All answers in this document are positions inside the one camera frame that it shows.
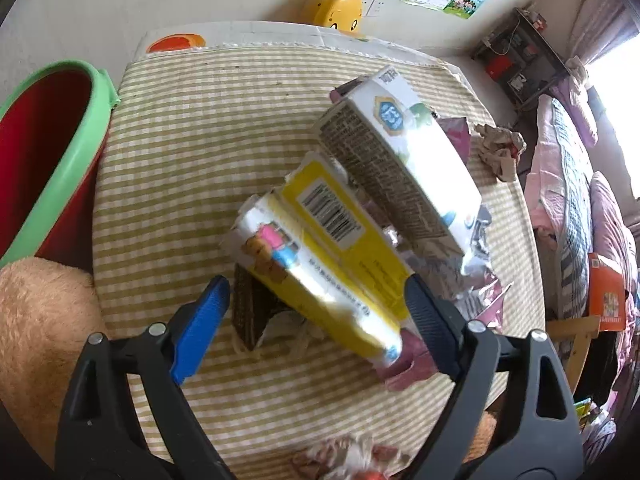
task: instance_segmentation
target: green and white tablecloth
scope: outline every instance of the green and white tablecloth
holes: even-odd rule
[[[317,46],[229,47],[132,63],[120,86],[98,176],[95,284],[110,336],[136,335],[192,301],[215,274],[233,277],[218,247],[251,194],[282,182],[318,142],[309,127],[329,91],[388,63]],[[443,64],[394,65],[442,116],[493,123]],[[494,222],[488,237],[503,283],[514,281],[504,329],[544,327],[538,255],[519,185],[498,183],[473,154],[468,165]],[[447,185],[446,175],[442,185]],[[504,389],[498,377],[492,399]],[[387,393],[370,365],[330,340],[291,358],[238,355],[227,319],[184,393],[239,479],[290,478],[294,450],[325,437],[371,433],[416,451],[450,393],[436,376]],[[166,456],[140,382],[134,401],[150,448]]]

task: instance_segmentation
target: orange box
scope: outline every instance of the orange box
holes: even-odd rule
[[[626,326],[625,279],[613,260],[589,253],[589,314],[600,316],[601,332],[621,332]]]

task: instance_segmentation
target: window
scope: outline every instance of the window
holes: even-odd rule
[[[631,178],[640,197],[640,36],[623,43],[588,66],[589,79],[607,109]]]

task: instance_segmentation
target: metal screw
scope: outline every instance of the metal screw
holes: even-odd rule
[[[94,332],[86,339],[86,341],[90,345],[99,345],[102,342],[103,337],[104,336],[102,335],[101,332]]]
[[[486,326],[482,321],[478,321],[477,319],[472,319],[466,324],[466,327],[473,332],[474,334],[481,334],[486,330]]]
[[[153,325],[149,327],[149,333],[154,337],[158,337],[159,335],[162,335],[165,332],[166,332],[166,325],[164,323],[153,323]]]
[[[547,335],[546,335],[546,332],[535,329],[531,331],[531,338],[534,341],[538,341],[539,343],[542,343],[543,341],[546,341]]]

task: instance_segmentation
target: barcode label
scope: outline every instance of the barcode label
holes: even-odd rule
[[[364,233],[364,227],[321,178],[298,196],[298,202],[342,250],[351,247]]]

